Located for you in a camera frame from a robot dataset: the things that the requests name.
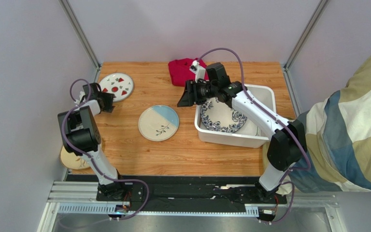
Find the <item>blue floral plate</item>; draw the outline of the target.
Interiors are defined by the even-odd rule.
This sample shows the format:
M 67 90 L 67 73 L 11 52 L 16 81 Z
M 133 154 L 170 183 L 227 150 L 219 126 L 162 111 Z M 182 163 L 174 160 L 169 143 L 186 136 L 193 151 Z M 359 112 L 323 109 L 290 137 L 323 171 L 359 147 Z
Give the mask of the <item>blue floral plate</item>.
M 229 108 L 217 98 L 207 100 L 200 107 L 200 119 L 209 131 L 235 133 L 246 123 L 247 117 Z

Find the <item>light blue plate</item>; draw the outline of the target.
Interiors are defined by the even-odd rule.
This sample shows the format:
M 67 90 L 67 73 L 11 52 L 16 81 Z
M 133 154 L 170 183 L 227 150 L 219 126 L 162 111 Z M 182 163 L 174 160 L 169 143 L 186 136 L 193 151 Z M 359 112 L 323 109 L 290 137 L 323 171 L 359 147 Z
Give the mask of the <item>light blue plate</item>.
M 138 129 L 144 138 L 161 142 L 176 134 L 179 123 L 179 116 L 174 109 L 166 105 L 154 105 L 140 115 Z

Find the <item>white rectangular plate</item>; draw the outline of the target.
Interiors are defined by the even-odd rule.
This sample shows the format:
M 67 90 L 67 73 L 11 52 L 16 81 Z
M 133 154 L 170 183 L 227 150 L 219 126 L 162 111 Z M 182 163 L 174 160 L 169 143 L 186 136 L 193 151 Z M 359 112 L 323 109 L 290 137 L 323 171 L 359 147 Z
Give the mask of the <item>white rectangular plate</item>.
M 238 131 L 235 132 L 235 134 L 247 136 L 260 136 L 261 130 L 255 123 L 248 119 L 245 122 L 245 124 Z

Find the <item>white plastic bin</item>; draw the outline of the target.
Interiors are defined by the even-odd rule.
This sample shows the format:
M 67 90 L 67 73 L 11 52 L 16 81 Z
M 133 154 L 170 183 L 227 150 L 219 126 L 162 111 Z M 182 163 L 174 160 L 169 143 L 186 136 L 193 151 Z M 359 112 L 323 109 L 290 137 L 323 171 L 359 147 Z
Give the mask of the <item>white plastic bin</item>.
M 246 87 L 257 98 L 258 101 L 263 103 L 273 112 L 276 112 L 275 95 L 271 88 L 250 84 L 247 84 Z M 269 140 L 261 129 L 260 136 L 247 136 L 235 133 L 210 131 L 206 129 L 203 123 L 201 122 L 200 107 L 201 106 L 198 105 L 196 108 L 194 125 L 198 131 L 199 139 L 203 142 L 259 148 Z

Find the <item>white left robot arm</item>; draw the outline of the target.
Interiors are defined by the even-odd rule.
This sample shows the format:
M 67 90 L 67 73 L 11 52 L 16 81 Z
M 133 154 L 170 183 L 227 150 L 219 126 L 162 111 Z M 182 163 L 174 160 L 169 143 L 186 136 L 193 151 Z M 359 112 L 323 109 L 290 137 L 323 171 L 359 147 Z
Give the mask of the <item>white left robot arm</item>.
M 122 201 L 128 194 L 118 170 L 108 161 L 94 116 L 112 112 L 115 96 L 103 92 L 98 83 L 83 85 L 83 96 L 71 112 L 57 116 L 65 150 L 82 158 L 94 170 L 98 184 L 98 201 Z

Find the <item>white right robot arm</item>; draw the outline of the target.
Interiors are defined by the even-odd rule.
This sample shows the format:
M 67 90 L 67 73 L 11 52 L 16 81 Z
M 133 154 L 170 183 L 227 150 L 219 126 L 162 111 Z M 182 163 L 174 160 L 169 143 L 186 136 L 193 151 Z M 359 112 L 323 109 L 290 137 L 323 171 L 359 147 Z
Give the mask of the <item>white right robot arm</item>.
M 304 125 L 298 120 L 289 121 L 266 107 L 254 97 L 243 81 L 231 82 L 224 65 L 219 62 L 204 68 L 195 60 L 190 70 L 195 74 L 195 79 L 186 81 L 178 107 L 202 105 L 216 97 L 246 116 L 269 139 L 269 164 L 252 190 L 252 195 L 258 200 L 268 200 L 296 162 L 307 157 Z

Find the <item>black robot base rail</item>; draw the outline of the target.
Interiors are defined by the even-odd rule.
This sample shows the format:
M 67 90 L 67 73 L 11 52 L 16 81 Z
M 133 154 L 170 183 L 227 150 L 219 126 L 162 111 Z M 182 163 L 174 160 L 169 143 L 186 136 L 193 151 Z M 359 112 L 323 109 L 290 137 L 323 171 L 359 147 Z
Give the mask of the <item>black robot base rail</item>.
M 286 197 L 260 190 L 258 177 L 135 176 L 101 187 L 95 175 L 69 175 L 66 181 L 92 182 L 99 202 L 115 202 L 117 211 L 141 213 L 244 213 L 250 204 L 274 208 Z

